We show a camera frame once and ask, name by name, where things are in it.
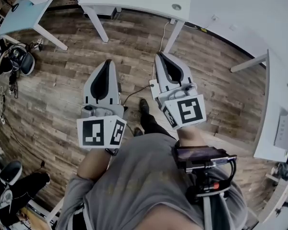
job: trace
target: strap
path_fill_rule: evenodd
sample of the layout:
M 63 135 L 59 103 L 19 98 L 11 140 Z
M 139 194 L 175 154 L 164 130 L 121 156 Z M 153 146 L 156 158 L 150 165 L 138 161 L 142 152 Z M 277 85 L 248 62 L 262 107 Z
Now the strap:
M 210 197 L 203 197 L 205 230 L 212 230 Z
M 90 217 L 88 216 L 87 207 L 84 205 L 83 208 L 75 211 L 70 217 L 67 225 L 67 230 L 78 230 L 79 226 L 82 230 L 93 230 Z

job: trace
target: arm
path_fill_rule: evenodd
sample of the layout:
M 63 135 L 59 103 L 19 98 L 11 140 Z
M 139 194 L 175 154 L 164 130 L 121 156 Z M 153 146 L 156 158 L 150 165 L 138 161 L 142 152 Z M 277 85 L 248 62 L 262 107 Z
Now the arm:
M 92 149 L 81 162 L 77 175 L 96 182 L 107 170 L 110 158 L 104 149 Z
M 3 52 L 3 54 L 2 54 L 2 56 L 1 56 L 1 58 L 0 58 L 0 66 L 1 66 L 2 59 L 3 59 L 4 57 L 6 57 L 7 55 L 8 55 L 8 51 L 6 50 L 6 51 Z
M 66 229 L 71 215 L 83 203 L 83 197 L 92 190 L 95 182 L 107 170 L 111 155 L 104 149 L 92 149 L 83 159 L 66 188 L 64 203 L 57 229 Z
M 181 147 L 199 147 L 207 146 L 201 136 L 199 128 L 188 126 L 177 130 Z

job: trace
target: black pants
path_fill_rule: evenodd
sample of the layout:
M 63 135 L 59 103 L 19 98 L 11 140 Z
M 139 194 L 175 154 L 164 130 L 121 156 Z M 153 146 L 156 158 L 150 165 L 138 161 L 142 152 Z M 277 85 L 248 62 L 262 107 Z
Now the black pants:
M 0 220 L 4 226 L 10 226 L 18 222 L 16 213 L 35 197 L 49 181 L 49 176 L 46 173 L 33 173 L 25 178 L 17 181 L 10 189 L 13 193 L 13 200 L 10 207 L 0 209 Z
M 1 54 L 3 54 L 4 51 L 8 50 L 9 47 L 7 47 L 4 43 L 4 40 L 0 40 L 0 48 L 1 48 Z M 8 58 L 3 58 L 0 66 L 0 75 L 4 72 L 9 72 L 12 70 L 13 66 Z
M 150 114 L 142 114 L 141 126 L 143 127 L 145 134 L 160 133 L 173 138 L 173 136 L 171 136 L 163 127 L 157 124 L 154 116 Z

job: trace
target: gray t-shirt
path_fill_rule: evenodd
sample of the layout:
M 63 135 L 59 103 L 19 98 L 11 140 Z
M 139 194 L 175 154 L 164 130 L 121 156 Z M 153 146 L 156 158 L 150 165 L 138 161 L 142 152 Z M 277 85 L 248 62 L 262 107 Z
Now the gray t-shirt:
M 74 176 L 67 186 L 57 229 L 66 230 L 76 208 L 84 203 L 94 230 L 132 230 L 148 211 L 165 204 L 186 215 L 204 229 L 203 207 L 191 205 L 185 197 L 192 184 L 190 178 L 177 169 L 171 154 L 176 140 L 162 134 L 148 134 L 123 144 L 108 170 L 96 182 Z M 218 179 L 228 176 L 220 169 L 210 173 Z M 233 182 L 226 200 L 236 229 L 246 222 L 247 207 L 242 192 Z M 220 202 L 211 202 L 213 226 L 222 224 L 224 209 Z

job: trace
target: leg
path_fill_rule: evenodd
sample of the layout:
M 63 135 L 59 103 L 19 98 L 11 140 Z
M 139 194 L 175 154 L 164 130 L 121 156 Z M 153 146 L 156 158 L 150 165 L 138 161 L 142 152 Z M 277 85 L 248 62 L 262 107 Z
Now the leg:
M 109 38 L 105 32 L 105 29 L 102 27 L 102 24 L 95 12 L 95 10 L 88 6 L 82 6 L 82 9 L 84 12 L 87 13 L 88 17 L 91 19 L 91 22 L 93 23 L 94 27 L 96 28 L 97 32 L 99 33 L 102 41 L 107 43 L 109 41 Z
M 5 45 L 5 42 L 3 39 L 0 39 L 0 48 L 1 48 L 1 53 L 3 54 L 4 51 L 8 49 L 8 47 Z
M 9 72 L 13 69 L 13 66 L 8 58 L 3 58 L 0 65 L 0 75 L 4 72 Z
M 172 48 L 172 46 L 173 46 L 179 32 L 181 31 L 183 25 L 184 25 L 183 21 L 177 21 L 176 26 L 172 32 L 172 35 L 168 39 L 168 44 L 166 45 L 166 47 L 163 51 L 164 53 L 168 53 L 169 50 Z
M 62 43 L 59 39 L 57 39 L 55 36 L 53 36 L 48 31 L 46 31 L 39 24 L 36 24 L 33 29 L 36 30 L 38 33 L 40 33 L 42 36 L 44 36 L 49 41 L 53 42 L 56 46 L 60 47 L 63 50 L 67 50 L 67 46 L 64 43 Z
M 16 214 L 21 208 L 25 207 L 49 181 L 48 174 L 33 173 L 10 186 L 13 193 L 11 215 Z
M 145 134 L 160 133 L 172 137 L 163 127 L 157 124 L 154 116 L 149 114 L 149 106 L 145 99 L 140 100 L 141 126 Z
M 256 66 L 264 61 L 266 61 L 267 58 L 267 54 L 264 54 L 262 56 L 256 57 L 254 59 L 248 60 L 246 62 L 243 62 L 237 66 L 234 66 L 230 69 L 231 72 L 236 72 L 236 71 L 240 71 L 243 69 L 246 69 L 248 67 L 252 67 L 252 66 Z
M 160 133 L 172 137 L 163 127 L 161 127 L 155 120 L 154 116 L 143 113 L 141 116 L 141 126 L 145 134 Z

